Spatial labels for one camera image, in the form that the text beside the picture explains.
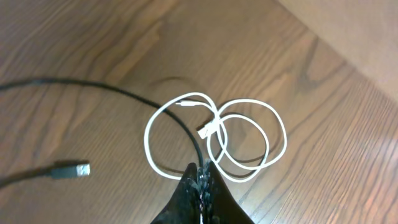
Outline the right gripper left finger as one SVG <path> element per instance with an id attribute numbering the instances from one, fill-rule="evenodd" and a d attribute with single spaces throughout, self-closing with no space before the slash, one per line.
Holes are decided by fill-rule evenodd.
<path id="1" fill-rule="evenodd" d="M 199 224 L 197 165 L 189 163 L 177 188 L 151 224 Z"/>

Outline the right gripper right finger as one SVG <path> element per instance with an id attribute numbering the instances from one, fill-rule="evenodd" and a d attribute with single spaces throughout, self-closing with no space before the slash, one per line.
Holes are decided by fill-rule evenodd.
<path id="1" fill-rule="evenodd" d="M 233 198 L 214 162 L 206 163 L 205 177 L 205 223 L 254 224 Z"/>

